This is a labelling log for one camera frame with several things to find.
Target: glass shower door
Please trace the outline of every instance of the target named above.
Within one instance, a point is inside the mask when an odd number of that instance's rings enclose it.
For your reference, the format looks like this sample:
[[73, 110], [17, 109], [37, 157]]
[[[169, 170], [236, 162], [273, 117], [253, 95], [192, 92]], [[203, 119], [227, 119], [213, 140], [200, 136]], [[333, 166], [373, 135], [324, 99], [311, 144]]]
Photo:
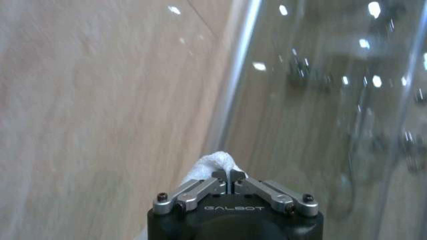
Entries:
[[313, 194], [324, 239], [425, 239], [420, 0], [265, 0], [221, 149]]

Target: beige marble wall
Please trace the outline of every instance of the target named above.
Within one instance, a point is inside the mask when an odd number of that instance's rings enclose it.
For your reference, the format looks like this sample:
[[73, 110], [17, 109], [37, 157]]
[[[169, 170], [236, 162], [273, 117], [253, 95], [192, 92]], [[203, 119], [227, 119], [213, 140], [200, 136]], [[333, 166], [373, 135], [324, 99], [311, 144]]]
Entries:
[[132, 239], [200, 156], [244, 1], [0, 6], [0, 239]]

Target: shower enclosure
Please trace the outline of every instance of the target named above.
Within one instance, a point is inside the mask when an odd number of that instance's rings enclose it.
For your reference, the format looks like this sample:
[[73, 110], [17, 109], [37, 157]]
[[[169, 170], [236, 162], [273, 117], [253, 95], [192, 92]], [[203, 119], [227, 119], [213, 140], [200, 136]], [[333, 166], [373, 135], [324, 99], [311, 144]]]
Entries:
[[324, 239], [427, 239], [425, 1], [253, 5], [217, 148], [313, 194]]

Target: screw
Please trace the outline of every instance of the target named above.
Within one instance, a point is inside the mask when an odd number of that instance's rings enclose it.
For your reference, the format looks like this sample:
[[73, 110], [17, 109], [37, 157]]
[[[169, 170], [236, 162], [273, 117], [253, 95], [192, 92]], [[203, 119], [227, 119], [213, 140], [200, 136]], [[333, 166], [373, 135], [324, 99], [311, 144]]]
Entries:
[[157, 194], [157, 201], [164, 202], [168, 199], [168, 194], [165, 192], [160, 192]]
[[289, 215], [293, 214], [293, 212], [295, 212], [295, 204], [293, 204], [293, 202], [291, 202], [289, 204], [285, 205], [284, 212], [287, 214], [289, 214]]
[[304, 203], [309, 203], [309, 202], [312, 202], [315, 200], [315, 197], [311, 194], [304, 193], [301, 195], [301, 200], [303, 200]]

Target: white cloth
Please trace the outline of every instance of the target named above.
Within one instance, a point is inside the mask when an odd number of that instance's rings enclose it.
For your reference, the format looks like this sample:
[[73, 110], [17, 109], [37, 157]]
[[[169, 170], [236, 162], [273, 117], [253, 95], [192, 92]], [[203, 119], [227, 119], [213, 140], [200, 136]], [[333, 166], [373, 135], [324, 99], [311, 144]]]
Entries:
[[[237, 167], [232, 156], [227, 152], [217, 151], [211, 155], [203, 156], [195, 162], [180, 184], [185, 183], [191, 179], [196, 179], [196, 180], [208, 179], [211, 177], [212, 172], [217, 170], [225, 171], [227, 180], [228, 180], [227, 182], [229, 183], [229, 171], [232, 169], [243, 172], [241, 169]], [[144, 227], [140, 235], [133, 240], [147, 240], [147, 239], [148, 239], [147, 227]]]

